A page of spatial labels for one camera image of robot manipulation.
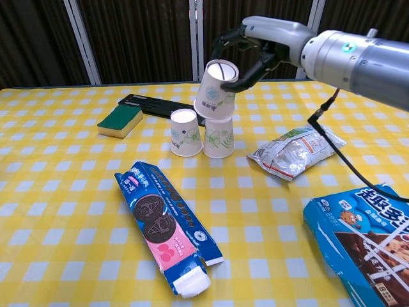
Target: yellow sponge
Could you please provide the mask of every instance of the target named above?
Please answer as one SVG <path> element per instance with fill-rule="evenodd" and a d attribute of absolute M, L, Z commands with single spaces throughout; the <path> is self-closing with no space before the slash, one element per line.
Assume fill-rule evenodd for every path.
<path fill-rule="evenodd" d="M 124 138 L 142 118 L 143 113 L 140 108 L 120 104 L 97 125 L 98 133 L 116 138 Z"/>

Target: yellow checkered tablecloth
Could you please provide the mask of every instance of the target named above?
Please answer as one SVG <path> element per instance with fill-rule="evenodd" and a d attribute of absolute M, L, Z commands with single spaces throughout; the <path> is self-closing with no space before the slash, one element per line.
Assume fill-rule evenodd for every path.
<path fill-rule="evenodd" d="M 0 91 L 1 306 L 352 306 L 303 225 L 302 209 L 312 197 L 362 184 L 337 157 L 291 183 L 245 157 L 304 125 L 334 89 L 277 82 L 238 94 L 236 150 L 223 160 L 173 155 L 163 118 L 144 115 L 125 139 L 96 133 L 128 93 L 191 103 L 197 90 L 157 84 Z M 370 180 L 404 194 L 408 118 L 341 92 L 321 123 L 347 140 L 343 152 Z M 223 264 L 208 269 L 211 287 L 197 297 L 172 294 L 128 213 L 114 173 L 136 160 L 161 167 L 224 254 Z"/>

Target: stacked paper cups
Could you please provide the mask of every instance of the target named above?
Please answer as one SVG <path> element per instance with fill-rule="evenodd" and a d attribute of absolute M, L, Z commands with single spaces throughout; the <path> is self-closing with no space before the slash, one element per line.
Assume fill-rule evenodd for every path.
<path fill-rule="evenodd" d="M 206 118 L 203 152 L 211 158 L 225 158 L 235 150 L 231 116 L 235 111 L 236 94 L 220 86 L 237 79 L 238 69 L 229 61 L 215 59 L 206 65 L 194 109 Z"/>
<path fill-rule="evenodd" d="M 206 65 L 194 109 L 179 109 L 171 115 L 171 151 L 181 157 L 203 152 L 211 158 L 225 158 L 235 150 L 233 120 L 235 93 L 220 88 L 223 83 L 238 79 L 237 67 L 223 59 Z M 197 114 L 206 118 L 204 142 L 201 142 Z"/>

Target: curtain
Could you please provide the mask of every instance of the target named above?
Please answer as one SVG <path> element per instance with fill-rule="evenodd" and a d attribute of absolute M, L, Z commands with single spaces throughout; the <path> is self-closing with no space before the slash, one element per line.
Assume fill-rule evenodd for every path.
<path fill-rule="evenodd" d="M 313 0 L 204 0 L 203 35 L 204 64 L 212 53 L 212 42 L 221 33 L 238 27 L 245 17 L 259 15 L 297 21 L 307 25 Z M 237 65 L 240 76 L 259 59 L 255 49 L 239 51 L 237 46 L 226 48 L 222 58 Z M 265 79 L 294 78 L 297 68 L 281 63 Z"/>
<path fill-rule="evenodd" d="M 0 87 L 89 84 L 62 1 L 0 1 Z"/>
<path fill-rule="evenodd" d="M 189 0 L 78 0 L 103 84 L 191 81 Z"/>
<path fill-rule="evenodd" d="M 408 0 L 327 0 L 319 33 L 328 29 L 366 35 L 370 28 L 377 37 L 409 42 Z"/>

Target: floral paper cup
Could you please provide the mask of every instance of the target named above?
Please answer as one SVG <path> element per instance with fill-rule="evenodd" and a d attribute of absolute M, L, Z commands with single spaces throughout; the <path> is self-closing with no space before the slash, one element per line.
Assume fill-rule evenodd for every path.
<path fill-rule="evenodd" d="M 206 119 L 203 152 L 210 158 L 225 158 L 235 150 L 233 121 L 231 117 L 225 120 Z"/>
<path fill-rule="evenodd" d="M 220 88 L 223 83 L 238 79 L 236 65 L 223 59 L 214 59 L 206 65 L 199 91 L 194 101 L 196 112 L 211 120 L 229 118 L 235 111 L 235 93 Z"/>
<path fill-rule="evenodd" d="M 192 157 L 202 150 L 196 112 L 179 109 L 171 114 L 171 151 L 180 157 Z"/>

